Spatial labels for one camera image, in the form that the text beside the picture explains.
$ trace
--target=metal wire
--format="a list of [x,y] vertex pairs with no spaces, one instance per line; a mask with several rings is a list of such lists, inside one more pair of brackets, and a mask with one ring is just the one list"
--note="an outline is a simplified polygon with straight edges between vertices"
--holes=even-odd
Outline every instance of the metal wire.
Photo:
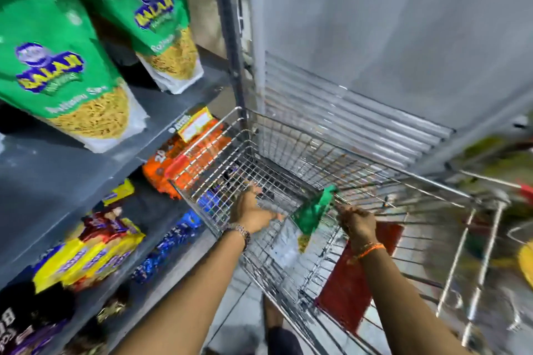
[[[243,112],[248,128],[240,126]],[[402,238],[392,255],[394,262],[438,316],[446,314],[462,323],[459,334],[463,345],[468,343],[504,202],[496,200],[494,220],[486,226],[490,238],[481,261],[476,262],[465,252],[465,241],[485,201],[343,149],[252,110],[236,107],[213,129],[222,124],[224,131],[203,150],[213,153],[213,146],[227,141],[213,154],[213,160],[198,170],[195,164],[202,152],[190,157],[206,134],[184,152],[190,164],[174,178],[188,176],[187,185],[179,192],[212,231],[223,231],[231,205],[250,182],[263,189],[258,196],[260,206],[285,215],[291,215],[333,183],[339,188],[341,201],[379,212],[381,221],[403,226]],[[203,199],[205,206],[206,196],[209,212],[198,205]],[[332,323],[331,317],[315,306],[347,241],[335,217],[335,210],[324,215],[305,253],[290,269],[280,267],[270,254],[282,227],[279,221],[254,235],[242,257],[244,270],[317,354],[326,353],[327,340],[345,353],[342,343],[325,325]],[[475,275],[472,267],[468,267],[469,272],[464,271],[465,261],[475,265]],[[364,314],[357,334],[345,331],[337,322],[332,325],[364,352],[388,351],[386,341],[385,347],[382,345],[385,336],[373,305]]]

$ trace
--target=bracelet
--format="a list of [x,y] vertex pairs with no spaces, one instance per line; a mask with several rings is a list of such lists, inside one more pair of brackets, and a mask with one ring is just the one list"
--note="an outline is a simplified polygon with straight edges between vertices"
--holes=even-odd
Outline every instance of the bracelet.
[[356,260],[360,260],[361,258],[363,258],[365,255],[367,255],[368,253],[370,253],[372,250],[376,250],[376,249],[384,249],[385,246],[381,243],[373,243],[373,244],[367,244],[366,246],[363,246],[363,252],[359,255],[357,255],[355,257]]

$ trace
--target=person's right hand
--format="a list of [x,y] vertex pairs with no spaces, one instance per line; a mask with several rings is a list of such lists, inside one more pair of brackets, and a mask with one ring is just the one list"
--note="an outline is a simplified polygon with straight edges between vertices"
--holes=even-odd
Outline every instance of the person's right hand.
[[370,212],[354,205],[338,205],[337,220],[350,237],[352,251],[359,253],[363,246],[378,243],[376,238],[376,218]]

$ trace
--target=white packet bottom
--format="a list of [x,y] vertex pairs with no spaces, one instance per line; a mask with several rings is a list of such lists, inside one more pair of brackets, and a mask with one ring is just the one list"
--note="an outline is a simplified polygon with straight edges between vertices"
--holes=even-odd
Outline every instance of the white packet bottom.
[[195,83],[203,76],[202,63],[200,63],[199,58],[196,59],[196,65],[192,72],[192,76],[189,79],[180,80],[154,69],[148,62],[144,60],[142,55],[137,54],[137,57],[161,91],[168,90],[172,94],[182,94],[183,91],[185,91],[191,84]]
[[291,218],[285,219],[269,250],[270,257],[283,269],[292,267],[301,255],[298,238],[302,235]]
[[94,153],[104,153],[105,151],[108,151],[114,148],[115,146],[117,146],[124,139],[127,139],[130,136],[136,135],[137,133],[141,132],[144,128],[146,128],[145,120],[146,118],[148,118],[148,114],[146,113],[146,111],[137,102],[137,99],[135,98],[135,96],[133,95],[130,88],[127,86],[127,84],[124,83],[124,85],[120,85],[118,87],[122,87],[123,90],[125,91],[126,96],[128,98],[128,108],[129,108],[127,127],[126,129],[124,129],[124,132],[119,138],[109,138],[109,139],[89,138],[87,136],[80,136],[74,133],[65,132],[61,128],[58,128],[57,126],[55,126],[54,124],[48,121],[44,121],[44,122],[53,126],[56,129],[59,129],[61,132],[66,133],[68,136],[71,136],[74,139],[79,140],[90,151]]

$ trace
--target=dark shorts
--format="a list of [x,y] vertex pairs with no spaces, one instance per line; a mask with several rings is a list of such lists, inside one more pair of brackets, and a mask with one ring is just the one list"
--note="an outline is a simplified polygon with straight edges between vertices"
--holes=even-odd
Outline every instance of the dark shorts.
[[268,355],[303,355],[298,338],[289,330],[274,327],[266,337]]

